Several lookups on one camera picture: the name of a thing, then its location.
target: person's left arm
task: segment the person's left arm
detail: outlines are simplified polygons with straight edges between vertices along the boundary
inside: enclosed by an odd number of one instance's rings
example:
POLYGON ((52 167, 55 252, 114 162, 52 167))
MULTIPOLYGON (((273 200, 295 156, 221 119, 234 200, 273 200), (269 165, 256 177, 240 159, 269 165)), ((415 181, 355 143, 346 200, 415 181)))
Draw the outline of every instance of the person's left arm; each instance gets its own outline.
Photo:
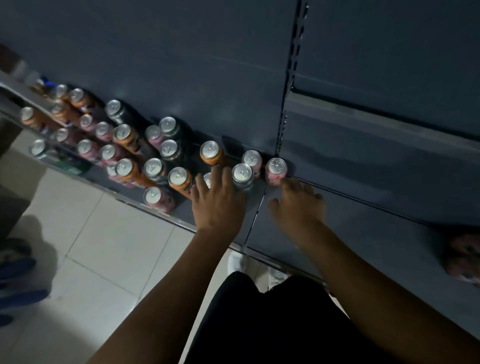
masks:
POLYGON ((197 233, 187 249, 88 364, 178 363, 213 272, 245 216, 231 169, 213 167, 210 189, 198 175, 192 208, 197 233))

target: white shoe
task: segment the white shoe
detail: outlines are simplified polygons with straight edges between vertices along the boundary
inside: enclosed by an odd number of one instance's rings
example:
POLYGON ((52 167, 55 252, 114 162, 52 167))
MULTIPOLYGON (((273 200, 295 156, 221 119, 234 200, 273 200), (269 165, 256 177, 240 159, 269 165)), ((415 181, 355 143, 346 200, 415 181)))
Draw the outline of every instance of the white shoe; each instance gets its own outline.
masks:
POLYGON ((288 278, 288 274, 282 273, 279 270, 268 267, 268 290, 271 290, 277 284, 282 283, 288 278))
POLYGON ((247 271, 247 256, 242 253, 231 251, 228 256, 227 273, 228 275, 233 272, 246 273, 247 271))

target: person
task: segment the person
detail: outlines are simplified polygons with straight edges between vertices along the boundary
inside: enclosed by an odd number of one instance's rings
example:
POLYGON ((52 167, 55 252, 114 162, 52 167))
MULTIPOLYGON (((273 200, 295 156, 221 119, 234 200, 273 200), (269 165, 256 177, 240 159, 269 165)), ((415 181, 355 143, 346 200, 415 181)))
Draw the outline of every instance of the person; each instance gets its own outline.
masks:
MULTIPOLYGON (((324 224, 322 196, 311 186, 292 178, 282 180, 281 189, 281 199, 269 202, 272 218, 316 265, 348 317, 308 278, 292 276, 259 293, 247 275, 235 272, 213 297, 186 363, 480 363, 476 338, 340 241, 324 224)), ((210 189, 196 177, 197 233, 89 364, 178 363, 245 204, 229 168, 212 168, 210 189)))

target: black pants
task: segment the black pants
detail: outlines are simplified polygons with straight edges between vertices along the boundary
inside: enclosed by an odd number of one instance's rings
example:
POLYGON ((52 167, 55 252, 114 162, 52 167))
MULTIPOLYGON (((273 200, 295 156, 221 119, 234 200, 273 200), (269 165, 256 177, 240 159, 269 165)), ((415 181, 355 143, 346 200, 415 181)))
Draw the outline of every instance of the black pants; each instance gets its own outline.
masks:
POLYGON ((311 279, 289 277, 260 293, 235 272, 220 286, 185 363, 324 363, 390 360, 311 279))

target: silver can lid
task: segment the silver can lid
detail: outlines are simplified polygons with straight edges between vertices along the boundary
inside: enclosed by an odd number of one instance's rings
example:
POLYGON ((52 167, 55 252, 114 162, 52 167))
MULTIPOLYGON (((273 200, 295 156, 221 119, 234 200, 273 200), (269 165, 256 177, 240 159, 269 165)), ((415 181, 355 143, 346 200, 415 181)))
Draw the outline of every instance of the silver can lid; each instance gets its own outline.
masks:
POLYGON ((67 85, 57 85, 55 86, 55 97, 62 98, 65 97, 68 93, 68 86, 67 85))
POLYGON ((90 150, 92 150, 92 141, 89 139, 84 139, 78 142, 77 144, 77 151, 80 154, 85 154, 88 153, 90 150))
POLYGON ((108 133, 109 130, 110 130, 110 124, 107 123, 106 121, 101 121, 96 126, 95 134, 102 136, 108 133))
POLYGON ((112 144, 107 144, 106 146, 100 148, 100 155, 102 156, 103 160, 109 160, 113 158, 115 152, 115 146, 112 144))
POLYGON ((282 158, 272 158, 268 162, 268 170, 273 174, 282 174, 287 169, 287 164, 282 158))
POLYGON ((203 143, 200 147, 200 153, 202 153, 205 158, 215 157, 218 154, 219 150, 220 147, 213 140, 209 140, 208 142, 203 143))
POLYGON ((150 125, 145 130, 145 136, 147 139, 157 139, 161 135, 160 127, 158 125, 150 125))
POLYGON ((105 111, 108 116, 113 116, 121 109, 121 102, 118 100, 110 100, 105 106, 105 111))
POLYGON ((247 150, 241 160, 247 166, 253 167, 256 166, 261 159, 260 153, 256 150, 247 150))
POLYGON ((85 114, 80 117, 80 125, 84 128, 90 126, 93 122, 92 115, 85 114))
POLYGON ((160 126, 162 133, 169 133, 175 129, 177 126, 177 121, 173 117, 167 116, 166 118, 160 120, 158 125, 160 126))
POLYGON ((148 177, 155 177, 162 171, 163 163, 158 158, 150 158, 145 162, 144 171, 148 177))
POLYGON ((109 163, 109 165, 107 166, 107 174, 109 176, 112 176, 112 177, 117 176, 117 164, 118 162, 109 163))
POLYGON ((177 152, 179 148, 175 140, 168 139, 160 144, 160 155, 162 157, 171 157, 177 152))
POLYGON ((65 105, 63 104, 63 101, 57 101, 53 106, 52 106, 52 114, 58 114, 61 113, 65 109, 65 105))
POLYGON ((45 148, 47 147, 47 143, 43 139, 37 139, 33 142, 32 147, 30 148, 30 152, 33 156, 38 156, 42 154, 45 148))
POLYGON ((68 138, 68 129, 67 128, 61 128, 61 129, 58 129, 56 132, 55 132, 55 139, 57 140, 57 142, 63 142, 65 139, 68 138))
POLYGON ((239 163, 232 169, 232 177, 236 182, 247 182, 252 175, 252 168, 245 163, 239 163))
POLYGON ((162 191, 158 187, 147 188, 144 194, 145 202, 156 204, 162 198, 162 191))
POLYGON ((117 173, 122 177, 125 177, 127 174, 129 174, 132 169, 133 163, 128 158, 120 159, 120 162, 117 164, 117 173))
POLYGON ((204 174, 204 181, 205 181, 208 188, 210 188, 210 186, 212 184, 212 182, 210 181, 210 175, 211 175, 210 172, 204 174))
POLYGON ((168 174, 168 182, 174 186, 180 186, 187 180, 188 174, 184 167, 175 167, 168 174))
POLYGON ((81 88, 74 88, 68 96, 71 102, 78 102, 84 97, 84 91, 81 88))
POLYGON ((119 125, 115 128, 115 138, 118 140, 123 140, 127 138, 132 132, 132 128, 127 124, 119 125))
POLYGON ((27 106, 26 108, 22 108, 20 110, 20 119, 22 119, 22 121, 28 120, 32 118, 32 116, 33 116, 33 108, 31 108, 30 106, 27 106))

